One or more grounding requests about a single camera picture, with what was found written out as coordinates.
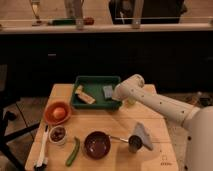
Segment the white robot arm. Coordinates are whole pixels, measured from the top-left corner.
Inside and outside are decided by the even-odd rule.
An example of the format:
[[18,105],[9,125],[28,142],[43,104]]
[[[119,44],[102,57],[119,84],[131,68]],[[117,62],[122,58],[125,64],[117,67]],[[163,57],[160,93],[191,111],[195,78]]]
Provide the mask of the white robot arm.
[[134,74],[115,88],[116,101],[134,99],[188,131],[185,171],[213,171],[213,106],[199,108],[146,91],[144,78]]

